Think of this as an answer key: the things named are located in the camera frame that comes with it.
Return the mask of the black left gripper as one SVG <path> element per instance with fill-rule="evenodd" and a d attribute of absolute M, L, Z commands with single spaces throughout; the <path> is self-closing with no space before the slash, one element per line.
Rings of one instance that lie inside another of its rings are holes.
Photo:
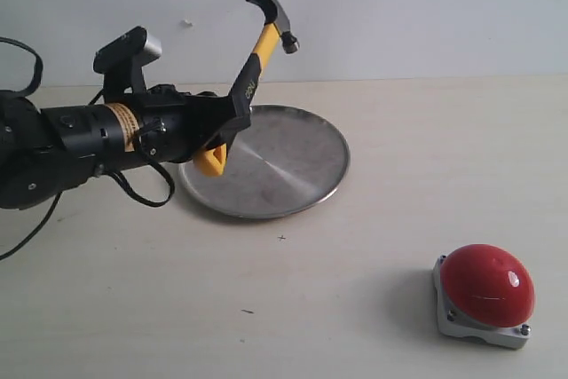
<path fill-rule="evenodd" d="M 242 94 L 193 95 L 173 84 L 159 84 L 128 94 L 125 104 L 140 121 L 142 147 L 154 149 L 154 157 L 163 162 L 191 157 L 196 162 L 199 154 L 223 144 L 230 151 L 237 134 L 251 125 L 250 101 Z M 209 139 L 208 130 L 218 132 Z"/>

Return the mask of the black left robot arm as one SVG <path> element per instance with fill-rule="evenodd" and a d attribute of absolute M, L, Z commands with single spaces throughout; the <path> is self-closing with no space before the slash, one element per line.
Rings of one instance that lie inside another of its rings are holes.
<path fill-rule="evenodd" d="M 100 175 L 183 163 L 250 125 L 249 96 L 169 84 L 110 103 L 37 109 L 1 102 L 1 206 L 29 209 Z"/>

